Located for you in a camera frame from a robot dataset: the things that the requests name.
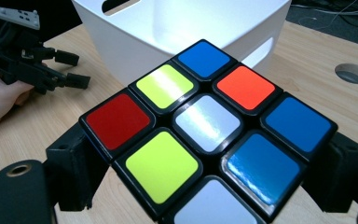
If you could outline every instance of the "blue sticker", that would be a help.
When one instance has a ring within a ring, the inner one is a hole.
[[[267,117],[267,125],[305,152],[312,152],[331,129],[330,122],[293,97]]]
[[[230,60],[226,54],[207,42],[199,42],[180,54],[178,59],[200,77],[211,76]]]
[[[298,163],[259,133],[228,158],[227,168],[268,205],[278,203],[300,173]]]

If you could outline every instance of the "white container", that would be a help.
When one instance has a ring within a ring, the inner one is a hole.
[[[103,0],[73,0],[106,67],[127,86],[200,39],[260,74],[290,0],[140,0],[110,16]]]

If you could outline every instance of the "bin handle hole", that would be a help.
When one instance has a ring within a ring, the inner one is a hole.
[[[102,11],[106,16],[111,16],[120,10],[130,7],[140,0],[105,0],[103,2]]]

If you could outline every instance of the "rubik's cube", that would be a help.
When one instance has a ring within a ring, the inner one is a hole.
[[[201,40],[92,108],[88,138],[160,223],[265,223],[337,125]]]

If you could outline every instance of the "table surface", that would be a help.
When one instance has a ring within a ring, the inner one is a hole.
[[[80,115],[123,88],[103,65],[83,25],[45,46],[79,55],[77,67],[46,63],[65,74],[91,76],[89,88],[35,93],[26,105],[12,110],[0,123],[0,170],[16,161],[45,161],[45,149]],[[357,44],[286,22],[264,75],[335,121],[341,133],[358,142],[358,84],[336,75],[341,63],[358,64]],[[113,169],[106,173],[90,210],[61,212],[56,206],[56,212],[59,223],[152,223]],[[298,188],[274,223],[356,223],[357,213],[356,203],[348,214],[323,213]]]

